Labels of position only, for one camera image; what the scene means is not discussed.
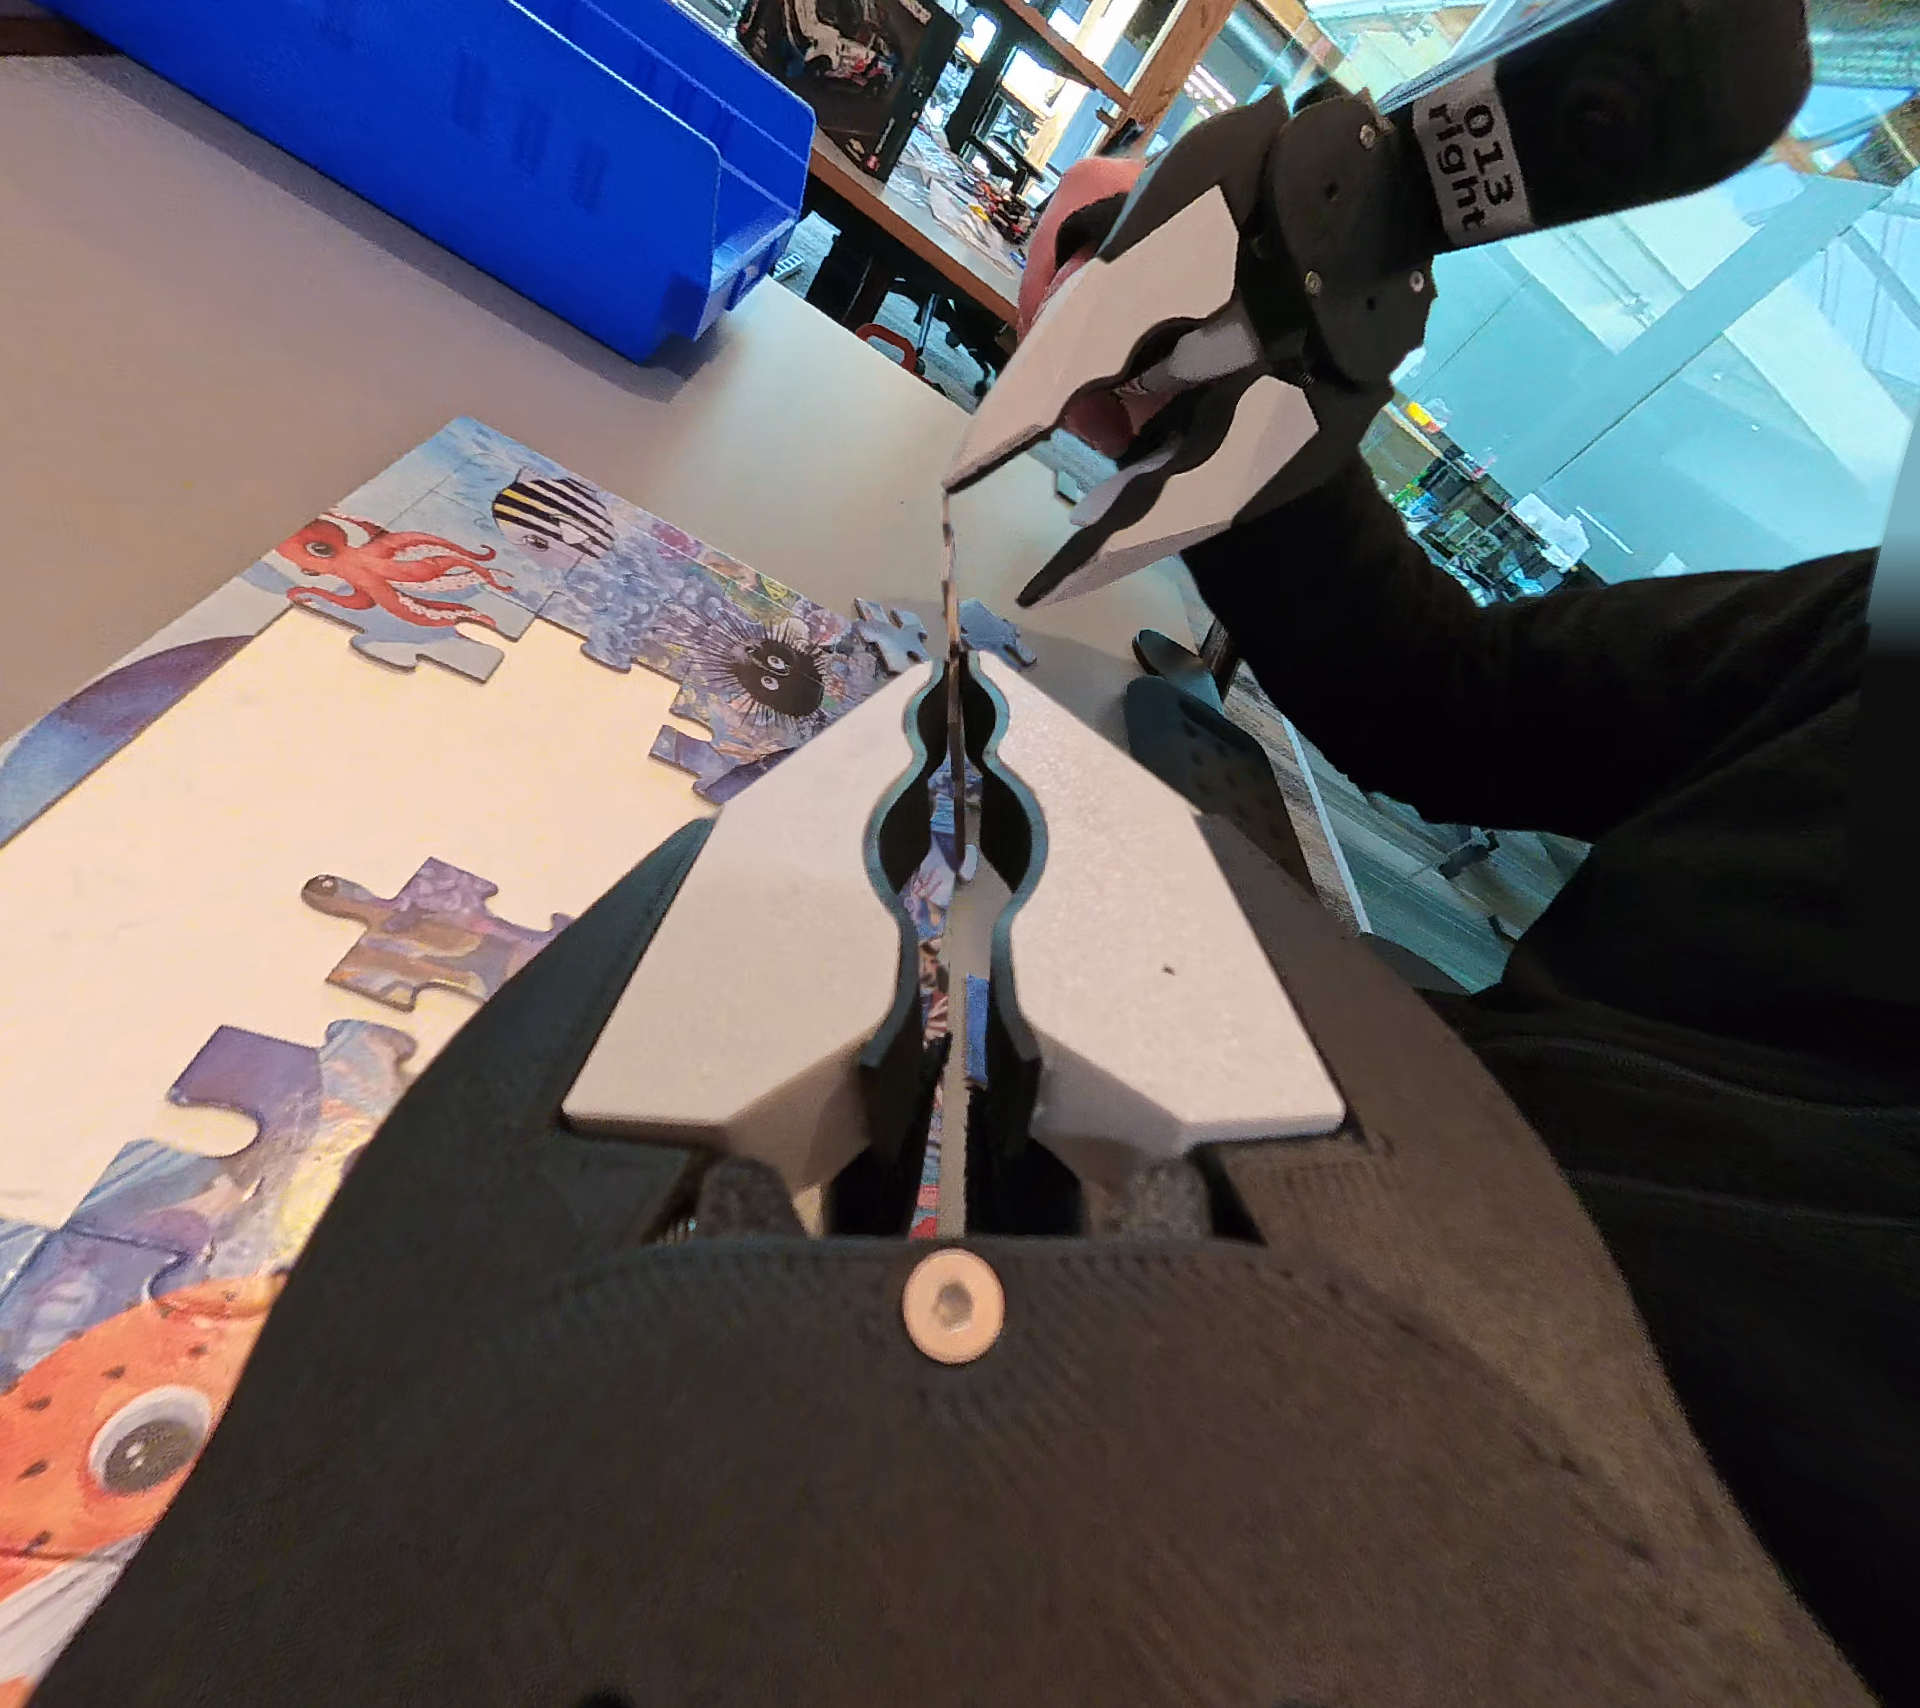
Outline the black perforated chair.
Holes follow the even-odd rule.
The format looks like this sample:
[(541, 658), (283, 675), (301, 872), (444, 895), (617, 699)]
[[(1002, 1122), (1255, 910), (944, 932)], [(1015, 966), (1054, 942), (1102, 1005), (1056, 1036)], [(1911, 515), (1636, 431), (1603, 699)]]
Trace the black perforated chair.
[(1211, 663), (1162, 629), (1141, 627), (1133, 654), (1141, 674), (1120, 697), (1133, 757), (1195, 812), (1242, 832), (1346, 927), (1370, 932), (1291, 722), (1281, 717), (1267, 733), (1242, 725), (1228, 714)]

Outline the black toy car box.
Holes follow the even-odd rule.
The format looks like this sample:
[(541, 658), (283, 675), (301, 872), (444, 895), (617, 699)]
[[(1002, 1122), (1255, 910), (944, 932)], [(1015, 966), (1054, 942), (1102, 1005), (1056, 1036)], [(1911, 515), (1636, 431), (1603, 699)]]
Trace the black toy car box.
[(886, 183), (963, 27), (938, 0), (747, 0), (734, 34), (810, 107), (823, 138)]

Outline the large blue plastic bin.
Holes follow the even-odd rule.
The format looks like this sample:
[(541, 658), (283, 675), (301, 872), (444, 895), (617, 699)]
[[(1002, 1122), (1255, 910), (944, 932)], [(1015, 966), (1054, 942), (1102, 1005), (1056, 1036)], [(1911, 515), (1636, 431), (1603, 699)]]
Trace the large blue plastic bin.
[(673, 0), (36, 0), (633, 360), (804, 211), (814, 116)]

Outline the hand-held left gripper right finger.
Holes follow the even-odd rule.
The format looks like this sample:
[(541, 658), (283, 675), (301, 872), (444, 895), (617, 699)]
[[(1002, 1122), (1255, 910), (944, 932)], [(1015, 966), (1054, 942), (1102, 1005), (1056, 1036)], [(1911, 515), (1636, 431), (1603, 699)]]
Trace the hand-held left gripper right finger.
[(1341, 1096), (1195, 808), (1001, 662), (969, 663), (990, 936), (989, 1137), (1123, 1185), (1332, 1135)]

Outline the blue white notched puzzle piece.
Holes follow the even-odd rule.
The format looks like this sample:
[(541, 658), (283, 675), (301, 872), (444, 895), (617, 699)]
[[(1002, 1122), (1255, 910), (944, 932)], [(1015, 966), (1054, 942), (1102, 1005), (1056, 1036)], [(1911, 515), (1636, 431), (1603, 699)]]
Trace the blue white notched puzzle piece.
[[(852, 610), (854, 636), (877, 651), (881, 666), (891, 675), (900, 675), (914, 663), (934, 659), (937, 646), (922, 615), (864, 596), (854, 597)], [(997, 656), (1015, 670), (1028, 670), (1039, 663), (1039, 654), (1023, 637), (1018, 623), (998, 615), (982, 600), (963, 600), (958, 621), (963, 644), (969, 650)]]

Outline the light blue puzzle piece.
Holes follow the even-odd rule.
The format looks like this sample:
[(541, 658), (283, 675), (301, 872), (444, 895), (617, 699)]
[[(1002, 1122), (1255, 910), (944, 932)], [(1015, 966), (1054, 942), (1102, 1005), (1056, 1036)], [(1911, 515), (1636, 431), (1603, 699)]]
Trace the light blue puzzle piece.
[(969, 670), (969, 650), (964, 644), (963, 629), (963, 600), (958, 594), (956, 579), (956, 527), (953, 512), (953, 492), (942, 487), (938, 495), (940, 512), (940, 610), (944, 621), (944, 639), (946, 639), (946, 667), (942, 675), (944, 701), (946, 701), (946, 761), (949, 761), (949, 791), (953, 803), (953, 851), (951, 867), (956, 883), (967, 883), (972, 880), (978, 867), (978, 851), (975, 846), (975, 803), (970, 801), (969, 791), (969, 769), (970, 769), (970, 743), (969, 743), (969, 688), (970, 688), (970, 670)]

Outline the purple coral puzzle piece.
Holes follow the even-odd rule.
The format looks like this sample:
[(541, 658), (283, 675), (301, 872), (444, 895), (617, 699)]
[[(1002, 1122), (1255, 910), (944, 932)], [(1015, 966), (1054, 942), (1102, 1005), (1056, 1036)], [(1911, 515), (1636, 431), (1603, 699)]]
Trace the purple coral puzzle piece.
[(219, 1025), (167, 1089), (171, 1107), (253, 1120), (220, 1160), (240, 1177), (313, 1154), (348, 1156), (392, 1112), (421, 1043), (371, 1019), (335, 1019), (315, 1045)]
[(301, 901), (360, 927), (331, 967), (328, 983), (413, 1011), (427, 988), (488, 1001), (573, 926), (564, 911), (545, 927), (500, 918), (490, 908), (497, 891), (490, 877), (430, 856), (397, 895), (377, 895), (338, 873), (317, 873), (301, 883)]

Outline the sea animal jigsaw puzzle tray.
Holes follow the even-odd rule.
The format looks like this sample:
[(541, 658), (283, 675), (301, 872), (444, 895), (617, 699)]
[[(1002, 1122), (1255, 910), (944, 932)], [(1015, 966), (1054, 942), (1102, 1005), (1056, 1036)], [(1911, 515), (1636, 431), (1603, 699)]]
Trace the sea animal jigsaw puzzle tray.
[(522, 927), (893, 677), (844, 615), (458, 417), (4, 745), (4, 1704), (203, 1455), (357, 1149), (237, 1175), (167, 1096), (220, 1025), (394, 1025), (405, 1087), (480, 1005), (328, 983), (430, 857)]

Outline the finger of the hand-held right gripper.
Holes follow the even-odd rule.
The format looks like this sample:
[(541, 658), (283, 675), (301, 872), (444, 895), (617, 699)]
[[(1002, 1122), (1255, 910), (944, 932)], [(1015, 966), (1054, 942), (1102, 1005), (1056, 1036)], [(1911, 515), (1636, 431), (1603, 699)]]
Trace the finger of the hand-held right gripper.
[(1161, 331), (1218, 316), (1236, 294), (1239, 221), (1211, 186), (1115, 257), (1087, 261), (1048, 299), (977, 405), (944, 473), (949, 493), (1062, 425), (1068, 405), (1111, 389)]
[(1255, 506), (1317, 439), (1319, 422), (1305, 387), (1258, 375), (1242, 387), (1232, 414), (1213, 414), (1221, 435), (1195, 422), (1162, 464), (1139, 464), (1117, 475), (1118, 492), (1020, 589), (1020, 606), (1054, 606), (1185, 553), (1213, 539)]

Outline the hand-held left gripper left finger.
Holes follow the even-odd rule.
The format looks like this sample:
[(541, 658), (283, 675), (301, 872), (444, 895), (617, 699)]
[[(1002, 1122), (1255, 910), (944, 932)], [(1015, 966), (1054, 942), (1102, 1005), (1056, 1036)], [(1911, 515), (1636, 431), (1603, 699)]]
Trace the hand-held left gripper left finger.
[(734, 796), (562, 1101), (595, 1135), (719, 1149), (834, 1179), (872, 1129), (859, 1055), (900, 988), (900, 886), (868, 832), (909, 775), (916, 663)]

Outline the person's right hand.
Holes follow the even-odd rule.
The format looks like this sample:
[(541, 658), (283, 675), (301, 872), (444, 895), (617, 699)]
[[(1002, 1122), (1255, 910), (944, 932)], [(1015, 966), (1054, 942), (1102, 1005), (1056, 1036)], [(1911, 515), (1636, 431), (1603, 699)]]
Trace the person's right hand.
[(1054, 290), (1105, 243), (1146, 170), (1139, 153), (1093, 153), (1068, 165), (1027, 240), (1017, 339), (1023, 343)]

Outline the person's right forearm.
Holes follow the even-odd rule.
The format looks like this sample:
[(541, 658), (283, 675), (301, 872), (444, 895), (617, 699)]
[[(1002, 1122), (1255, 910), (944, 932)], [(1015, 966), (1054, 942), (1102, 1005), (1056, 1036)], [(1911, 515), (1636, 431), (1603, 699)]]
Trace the person's right forearm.
[(1480, 606), (1353, 460), (1186, 550), (1256, 681), (1431, 821), (1837, 866), (1878, 547)]

